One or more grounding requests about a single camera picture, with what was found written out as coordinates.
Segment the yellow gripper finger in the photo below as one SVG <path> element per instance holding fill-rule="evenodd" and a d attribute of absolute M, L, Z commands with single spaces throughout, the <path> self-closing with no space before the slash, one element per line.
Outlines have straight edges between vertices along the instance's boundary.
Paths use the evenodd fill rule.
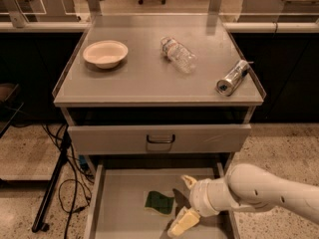
<path fill-rule="evenodd" d="M 195 226 L 200 219 L 200 215 L 192 208 L 183 207 L 176 218 L 171 223 L 167 235 L 170 238 L 178 237 L 186 230 Z"/>
<path fill-rule="evenodd" d="M 195 178 L 186 174 L 182 175 L 180 178 L 183 180 L 188 189 L 192 189 L 197 183 L 197 180 Z"/>

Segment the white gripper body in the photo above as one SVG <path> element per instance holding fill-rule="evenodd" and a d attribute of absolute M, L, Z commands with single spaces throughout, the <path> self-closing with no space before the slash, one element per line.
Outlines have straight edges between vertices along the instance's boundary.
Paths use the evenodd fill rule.
<path fill-rule="evenodd" d="M 231 194 L 223 178 L 208 178 L 194 184 L 189 203 L 201 217 L 210 217 L 231 209 Z"/>

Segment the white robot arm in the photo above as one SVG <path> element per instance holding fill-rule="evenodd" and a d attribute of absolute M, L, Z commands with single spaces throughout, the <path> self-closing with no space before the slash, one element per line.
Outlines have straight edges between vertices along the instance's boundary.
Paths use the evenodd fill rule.
<path fill-rule="evenodd" d="M 196 180 L 183 175 L 189 189 L 190 207 L 183 207 L 171 223 L 167 235 L 179 237 L 201 217 L 222 211 L 264 212 L 275 206 L 285 208 L 315 224 L 319 223 L 319 188 L 280 178 L 258 166 L 234 165 L 224 177 Z"/>

